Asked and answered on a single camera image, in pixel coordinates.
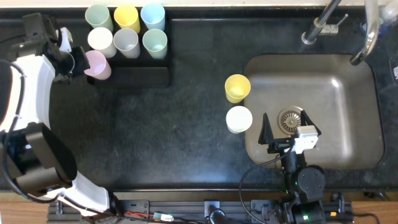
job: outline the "stainless steel sink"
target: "stainless steel sink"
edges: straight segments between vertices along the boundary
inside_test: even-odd
[[[300,125],[304,109],[321,129],[308,164],[331,169],[367,169],[384,154],[373,71],[366,63],[352,66],[350,55],[262,55],[244,75],[251,92],[244,106],[253,115],[246,131],[246,150],[257,164],[275,158],[259,145],[266,112],[275,138],[285,138]]]

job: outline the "yellow cup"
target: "yellow cup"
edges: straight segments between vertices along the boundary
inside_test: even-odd
[[[250,82],[243,75],[231,75],[225,81],[226,98],[231,103],[239,103],[250,93]]]
[[[141,27],[139,25],[138,11],[134,6],[119,6],[114,12],[114,20],[119,24],[120,28],[130,28],[139,33]]]

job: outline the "pink cup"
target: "pink cup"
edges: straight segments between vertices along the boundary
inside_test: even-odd
[[[86,56],[90,64],[90,68],[85,70],[86,75],[99,80],[105,80],[111,76],[111,67],[101,52],[91,50],[86,52]]]

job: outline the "black tray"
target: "black tray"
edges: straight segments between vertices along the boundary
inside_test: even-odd
[[[113,20],[113,35],[120,30],[118,23],[114,21],[115,8],[109,8]],[[87,82],[96,86],[117,87],[117,88],[150,88],[167,87],[170,83],[170,22],[166,11],[166,21],[164,32],[167,35],[167,55],[163,59],[153,59],[144,45],[142,37],[148,31],[148,28],[140,18],[141,30],[138,33],[141,53],[138,58],[126,58],[120,51],[107,61],[112,69],[112,75],[106,80],[98,80],[87,76]]]

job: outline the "faucet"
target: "faucet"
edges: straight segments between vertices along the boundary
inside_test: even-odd
[[[320,35],[325,28],[326,21],[340,2],[341,0],[331,0],[321,15],[314,19],[311,28],[302,34],[302,41],[304,44],[310,45],[315,43],[317,36]],[[352,65],[359,65],[372,52],[379,35],[379,6],[377,0],[364,0],[364,2],[366,11],[365,43],[359,52],[350,58],[349,62]]]

